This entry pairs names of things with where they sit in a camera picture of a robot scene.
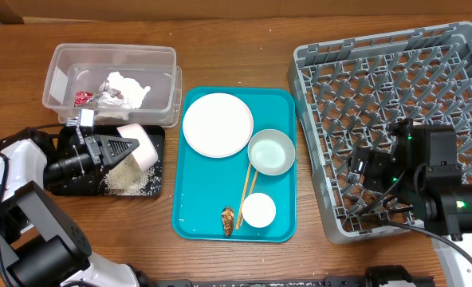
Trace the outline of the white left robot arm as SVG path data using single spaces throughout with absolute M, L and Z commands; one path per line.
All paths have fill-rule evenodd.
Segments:
M 153 286 L 143 271 L 96 254 L 47 195 L 89 186 L 141 145 L 136 138 L 25 128 L 0 140 L 0 276 L 7 286 Z

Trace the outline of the pink bowl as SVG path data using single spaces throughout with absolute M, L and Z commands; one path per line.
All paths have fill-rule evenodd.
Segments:
M 119 126 L 117 131 L 121 137 L 139 142 L 139 146 L 132 152 L 132 157 L 141 171 L 148 170 L 158 161 L 158 152 L 140 124 Z

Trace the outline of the pile of white rice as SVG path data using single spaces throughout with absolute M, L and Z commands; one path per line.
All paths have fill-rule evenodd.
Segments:
M 154 167 L 142 171 L 130 155 L 110 170 L 102 179 L 104 191 L 108 195 L 151 196 L 160 186 L 161 177 Z

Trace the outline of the small white cup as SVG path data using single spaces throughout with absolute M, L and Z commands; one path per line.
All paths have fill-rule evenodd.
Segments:
M 264 193 L 249 195 L 242 205 L 244 221 L 254 228 L 265 228 L 275 219 L 277 210 L 272 198 Z

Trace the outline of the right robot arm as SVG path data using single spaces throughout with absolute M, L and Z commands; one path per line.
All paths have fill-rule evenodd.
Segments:
M 389 152 L 356 147 L 348 157 L 349 183 L 380 193 L 359 217 L 380 226 L 393 222 L 370 213 L 378 204 L 397 199 L 423 227 L 399 228 L 430 237 L 449 286 L 472 286 L 472 184 L 462 181 L 457 135 L 450 125 L 392 123 L 395 142 Z

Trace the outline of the silver red foil wrapper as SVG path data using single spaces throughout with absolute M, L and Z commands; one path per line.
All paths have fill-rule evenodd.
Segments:
M 110 88 L 107 81 L 104 81 L 97 92 L 80 91 L 76 94 L 75 106 L 101 106 L 114 105 L 121 99 L 121 91 Z

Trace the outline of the white napkin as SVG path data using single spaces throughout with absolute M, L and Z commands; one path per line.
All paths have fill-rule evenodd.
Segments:
M 93 97 L 100 109 L 96 116 L 128 120 L 129 110 L 139 109 L 150 90 L 150 86 L 142 87 L 137 80 L 112 72 Z

